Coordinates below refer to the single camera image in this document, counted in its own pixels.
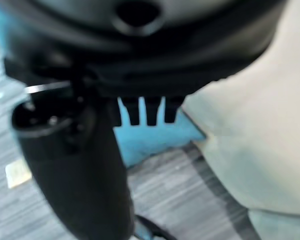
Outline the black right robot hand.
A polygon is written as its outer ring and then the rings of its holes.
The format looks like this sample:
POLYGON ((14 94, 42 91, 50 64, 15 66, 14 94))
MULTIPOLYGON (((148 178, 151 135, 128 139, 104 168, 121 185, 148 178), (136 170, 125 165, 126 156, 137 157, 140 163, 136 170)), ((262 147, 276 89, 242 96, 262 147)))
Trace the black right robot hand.
POLYGON ((165 240, 135 214, 114 133, 174 123, 185 98, 270 46, 284 0, 0 0, 5 73, 30 99, 11 126, 45 199, 79 240, 165 240))

